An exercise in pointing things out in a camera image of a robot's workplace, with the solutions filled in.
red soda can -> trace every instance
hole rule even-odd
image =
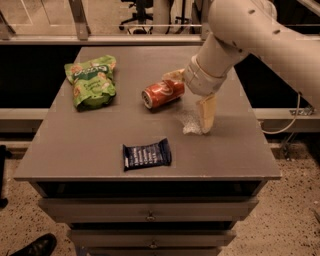
[[[151,109],[157,108],[184,94],[184,83],[181,81],[164,80],[148,86],[142,92],[144,105]]]

person's foot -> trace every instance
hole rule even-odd
[[[45,234],[10,256],[50,256],[57,245],[53,234]]]

chip bag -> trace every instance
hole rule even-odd
[[[116,59],[105,55],[83,63],[64,66],[73,85],[73,104],[77,110],[97,109],[108,105],[116,95],[113,69]]]

terrazzo floor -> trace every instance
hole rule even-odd
[[[236,224],[237,237],[219,256],[320,256],[320,223],[312,211],[320,212],[319,151],[310,151],[309,142],[291,145],[291,161],[283,157],[278,143],[269,143],[283,177],[262,189],[258,206]],[[15,158],[27,146],[7,146],[16,157],[5,162],[3,192],[9,204],[0,211],[0,255],[9,255],[51,232],[58,240],[52,255],[74,256],[74,246],[66,236],[68,227],[42,212],[37,206],[40,197],[28,183],[12,178],[20,163]]]

gray cabinet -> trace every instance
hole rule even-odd
[[[141,91],[161,74],[184,67],[199,46],[84,47],[78,60],[116,57],[117,96],[106,108],[77,112],[65,81],[15,178],[39,192],[39,206],[66,223],[79,254],[214,256],[235,237],[232,228],[279,179],[271,150],[234,70],[219,94],[215,125],[185,135],[175,118],[198,97],[156,111]],[[122,145],[167,138],[171,166],[124,171]]]

